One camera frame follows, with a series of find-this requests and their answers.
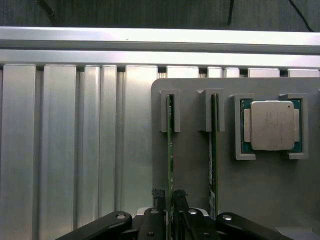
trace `black cable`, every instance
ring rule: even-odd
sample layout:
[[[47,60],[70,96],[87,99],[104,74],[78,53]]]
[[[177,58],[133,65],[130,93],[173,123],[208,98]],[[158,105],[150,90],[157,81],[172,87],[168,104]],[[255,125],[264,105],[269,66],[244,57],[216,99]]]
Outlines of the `black cable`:
[[[288,0],[289,3],[292,5],[292,7],[294,8],[294,10],[296,11],[296,13],[300,16],[300,18],[302,19],[302,21],[304,22],[304,25],[306,26],[306,28],[309,30],[309,32],[314,32],[314,30],[309,26],[308,21],[306,20],[306,18],[304,17],[304,15],[302,14],[302,12],[299,10],[299,8],[297,7],[297,5],[292,1],[292,0]]]
[[[231,21],[232,21],[232,13],[234,11],[234,3],[235,3],[235,0],[230,0],[228,26],[231,24]]]
[[[304,22],[304,25],[309,30],[309,32],[314,32],[314,30],[310,27],[308,21],[306,20],[305,16],[302,14],[302,12],[299,10],[297,5],[292,0],[288,0],[288,1],[291,4],[291,6],[294,8],[296,13],[299,15],[299,17],[302,19],[302,21]],[[228,24],[227,24],[228,26],[230,26],[231,21],[232,21],[233,10],[234,10],[234,0],[230,0],[229,16],[228,16]]]
[[[37,4],[40,5],[41,8],[43,8],[49,17],[52,17],[55,14],[55,11],[50,7],[50,5],[45,0],[35,0]]]

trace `gray panel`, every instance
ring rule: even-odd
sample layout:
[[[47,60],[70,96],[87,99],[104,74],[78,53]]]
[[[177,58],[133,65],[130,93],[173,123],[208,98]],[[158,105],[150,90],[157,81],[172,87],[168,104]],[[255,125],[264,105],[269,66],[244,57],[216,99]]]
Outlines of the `gray panel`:
[[[249,78],[278,78],[280,71],[277,68],[248,68]]]
[[[3,67],[0,239],[37,236],[40,78],[34,65]]]
[[[223,69],[223,77],[224,78],[239,78],[240,70],[236,67],[227,67]]]
[[[135,215],[152,205],[151,85],[156,66],[125,68],[123,189],[121,209]]]
[[[76,226],[76,67],[46,65],[43,79],[39,238]]]
[[[288,76],[290,78],[318,78],[320,77],[317,69],[288,69]]]
[[[198,78],[199,69],[196,66],[167,66],[167,78]]]
[[[209,66],[207,68],[208,70],[208,78],[222,78],[223,77],[223,71],[221,67],[217,66]]]
[[[207,209],[209,186],[206,186],[208,165],[205,163],[208,159],[208,138],[206,134],[199,134],[197,130],[197,111],[201,104],[197,90],[222,88],[226,126],[225,132],[218,132],[216,143],[218,209],[221,212],[230,211],[239,214],[269,228],[309,226],[311,223],[305,220],[307,217],[319,222],[320,189],[315,183],[320,182],[318,170],[320,148],[317,142],[320,132],[316,130],[319,128],[320,115],[319,111],[314,111],[314,107],[320,104],[318,91],[320,82],[317,78],[289,77],[251,78],[249,82],[252,85],[248,85],[247,78],[228,80],[208,78],[201,81],[197,78],[157,80],[151,89],[154,126],[152,160],[156,163],[154,168],[163,174],[167,169],[161,165],[163,162],[166,164],[163,161],[166,156],[162,153],[166,151],[166,138],[157,128],[160,121],[159,91],[180,89],[183,128],[180,133],[174,135],[174,186],[187,191],[190,204]],[[255,161],[236,161],[235,123],[239,123],[240,118],[235,121],[235,107],[240,108],[240,99],[255,97],[257,100],[277,100],[280,93],[291,93],[285,96],[285,99],[301,99],[306,96],[300,93],[307,94],[307,132],[310,139],[308,159],[288,160],[288,155],[283,152],[257,151]]]
[[[86,66],[79,79],[78,228],[98,218],[100,76],[100,67]]]
[[[115,210],[117,67],[103,66],[100,100],[99,217]]]

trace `metal cpu lid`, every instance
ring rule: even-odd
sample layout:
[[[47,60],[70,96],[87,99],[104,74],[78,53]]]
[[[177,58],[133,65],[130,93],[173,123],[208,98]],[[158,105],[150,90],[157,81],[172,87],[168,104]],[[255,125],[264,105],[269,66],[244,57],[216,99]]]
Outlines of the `metal cpu lid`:
[[[253,150],[291,150],[295,146],[295,115],[291,101],[253,101],[250,106]]]

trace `metal bar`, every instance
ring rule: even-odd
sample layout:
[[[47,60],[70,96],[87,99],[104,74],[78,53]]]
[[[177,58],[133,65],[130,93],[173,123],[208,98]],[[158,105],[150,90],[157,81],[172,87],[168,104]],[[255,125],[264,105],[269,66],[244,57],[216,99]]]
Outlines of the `metal bar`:
[[[3,67],[0,239],[37,236],[39,80],[34,65]]]
[[[125,72],[116,73],[116,101],[115,101],[115,178],[114,178],[114,209],[121,210],[122,198],[122,173],[124,155],[124,94]]]
[[[318,78],[320,77],[317,69],[288,69],[289,78]]]
[[[136,51],[59,51],[59,50],[0,50],[0,64],[33,63],[95,65],[195,65],[237,66],[260,68],[309,68],[320,67],[317,55],[278,55],[207,52],[136,52]]]
[[[240,77],[240,70],[236,67],[227,67],[223,70],[223,77],[224,78],[239,78]]]
[[[99,217],[115,210],[116,85],[117,67],[103,66],[100,97]]]
[[[320,33],[4,26],[0,46],[319,54]]]
[[[277,68],[248,68],[248,78],[279,78]]]
[[[43,79],[39,238],[75,226],[76,67],[46,65]]]
[[[207,68],[208,70],[208,78],[222,78],[223,77],[223,71],[221,67],[217,66],[209,66]]]
[[[80,78],[79,110],[82,124],[79,131],[78,159],[78,224],[86,225],[98,218],[99,204],[99,138],[100,138],[100,76],[96,66],[84,68],[84,78]]]
[[[196,66],[167,66],[166,77],[175,78],[198,78],[199,68]]]
[[[156,66],[126,66],[121,208],[134,215],[152,205],[151,85]]]

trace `cpu holder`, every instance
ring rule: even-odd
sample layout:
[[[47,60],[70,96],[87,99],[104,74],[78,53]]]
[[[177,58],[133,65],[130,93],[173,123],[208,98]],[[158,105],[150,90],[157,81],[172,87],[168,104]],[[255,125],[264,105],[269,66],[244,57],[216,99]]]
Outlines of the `cpu holder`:
[[[236,94],[234,104],[237,160],[255,160],[256,151],[286,151],[289,159],[308,158],[306,94],[281,94],[276,100]]]

